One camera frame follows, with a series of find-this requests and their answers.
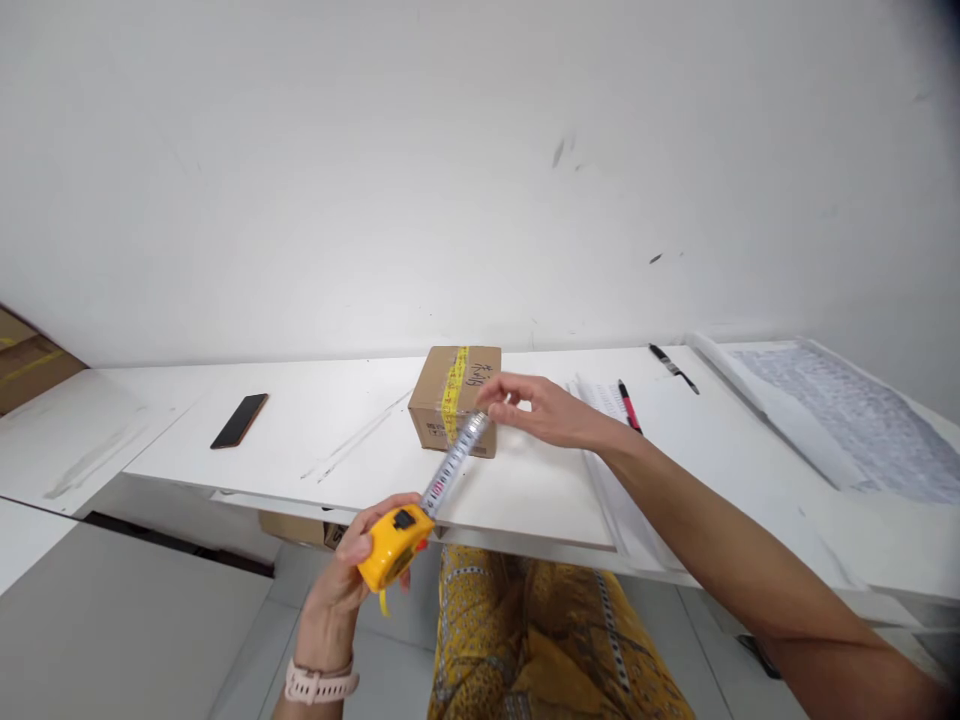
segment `black marker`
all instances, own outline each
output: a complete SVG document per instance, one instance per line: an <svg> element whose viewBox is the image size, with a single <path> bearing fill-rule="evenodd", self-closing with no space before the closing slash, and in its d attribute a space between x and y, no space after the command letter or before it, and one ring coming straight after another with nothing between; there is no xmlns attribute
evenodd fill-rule
<svg viewBox="0 0 960 720"><path fill-rule="evenodd" d="M667 354L658 348L653 343L650 343L650 352L657 356L657 360L663 363L664 367L667 368L673 375L679 375L684 380L687 381L687 385L690 386L690 389L693 390L697 395L700 394L700 391L697 389L697 386L693 384L693 381L687 377L687 374L683 372L680 368L673 364L673 360L667 357Z"/></svg>

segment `yellow tape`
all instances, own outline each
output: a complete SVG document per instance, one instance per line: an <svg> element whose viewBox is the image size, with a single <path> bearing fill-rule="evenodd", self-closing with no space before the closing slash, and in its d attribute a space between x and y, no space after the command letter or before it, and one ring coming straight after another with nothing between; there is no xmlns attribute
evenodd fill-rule
<svg viewBox="0 0 960 720"><path fill-rule="evenodd" d="M457 348L457 359L450 366L447 373L447 385L443 389L443 400L440 403L440 414L443 416L443 427L447 431L447 442L453 445L457 440L457 405L460 404L460 388L463 386L463 376L467 371L467 348Z"/></svg>
<svg viewBox="0 0 960 720"><path fill-rule="evenodd" d="M22 368L19 368L19 369L17 369L17 370L14 370L14 371L13 371L12 373L10 373L9 375L6 375L6 376L0 378L0 387L3 387L4 385L6 385L8 382L11 382L12 380L16 380L16 379L17 379L18 377L20 377L21 375L26 375L28 372L30 372L31 370L33 370L35 367L39 367L40 365L44 365L44 364L50 362L51 360L56 360L56 359L57 359L58 357L60 357L61 355L63 355L63 350L54 350L52 353L50 353L50 354L48 354L48 355L44 355L42 358L39 358L39 359L37 359L37 360L34 360L32 363L27 363L27 364L24 365Z"/></svg>

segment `person's right hand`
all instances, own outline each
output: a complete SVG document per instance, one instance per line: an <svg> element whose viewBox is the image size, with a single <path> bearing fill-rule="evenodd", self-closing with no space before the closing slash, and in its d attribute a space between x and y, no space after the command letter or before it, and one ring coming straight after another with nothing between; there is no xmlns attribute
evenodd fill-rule
<svg viewBox="0 0 960 720"><path fill-rule="evenodd" d="M521 400L530 401L530 411L517 407ZM493 376L480 389L476 405L486 409L494 422L520 428L560 447L598 450L611 435L622 432L622 428L629 430L556 383L533 375Z"/></svg>

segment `pen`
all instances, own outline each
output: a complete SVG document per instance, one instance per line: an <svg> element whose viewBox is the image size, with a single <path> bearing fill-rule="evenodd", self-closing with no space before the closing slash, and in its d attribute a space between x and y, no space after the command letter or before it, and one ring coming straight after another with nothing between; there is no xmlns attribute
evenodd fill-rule
<svg viewBox="0 0 960 720"><path fill-rule="evenodd" d="M617 385L620 388L623 405L627 408L627 422L630 423L630 427L643 435L643 430L640 429L640 421L637 420L637 413L633 411L633 403L630 402L630 395L627 393L627 386L623 384L623 380L617 380Z"/></svg>
<svg viewBox="0 0 960 720"><path fill-rule="evenodd" d="M684 380L687 381L687 385L690 386L691 390L693 390L697 395L700 394L700 391L697 389L697 386L693 384L693 380L688 378L687 374L683 370L681 370L676 365L674 365L673 360L668 358L667 354L663 350L658 348L653 343L650 343L649 347L650 347L650 352L652 352L654 355L657 356L657 360L662 362L664 367L667 368L667 370L669 370L674 375L679 375L680 377L682 377Z"/></svg>

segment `person's left hand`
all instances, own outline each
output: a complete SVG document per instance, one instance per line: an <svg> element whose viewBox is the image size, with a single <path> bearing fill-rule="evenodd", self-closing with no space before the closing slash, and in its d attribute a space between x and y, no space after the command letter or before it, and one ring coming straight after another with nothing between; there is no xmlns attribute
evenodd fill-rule
<svg viewBox="0 0 960 720"><path fill-rule="evenodd" d="M366 560L373 550L373 541L367 533L377 520L394 508L419 502L420 493L400 493L359 513L340 540L333 562L314 583L304 610L308 613L343 613L360 607L360 603L370 594L370 588L357 570L357 565ZM400 588L404 592L410 590L409 568L400 575Z"/></svg>

